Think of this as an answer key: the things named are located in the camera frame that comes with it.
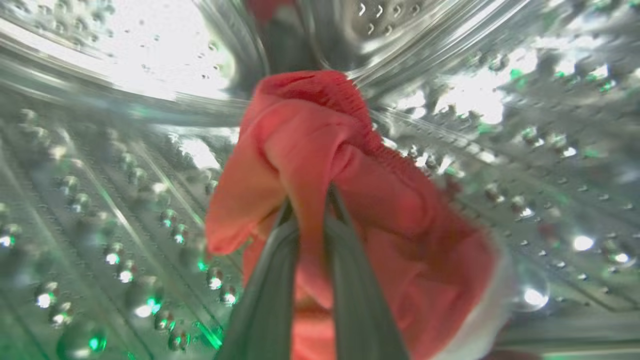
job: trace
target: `stainless steel drum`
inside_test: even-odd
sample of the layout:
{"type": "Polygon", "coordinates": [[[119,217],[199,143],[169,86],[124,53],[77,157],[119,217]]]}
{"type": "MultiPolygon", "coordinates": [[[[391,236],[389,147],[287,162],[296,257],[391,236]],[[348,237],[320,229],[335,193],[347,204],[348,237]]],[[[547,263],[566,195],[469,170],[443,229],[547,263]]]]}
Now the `stainless steel drum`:
{"type": "MultiPolygon", "coordinates": [[[[298,10],[385,143],[513,253],[499,347],[637,359],[640,1],[298,10]]],[[[0,0],[0,357],[213,358],[241,258],[207,259],[202,219],[286,33],[237,1],[0,0]]]]}

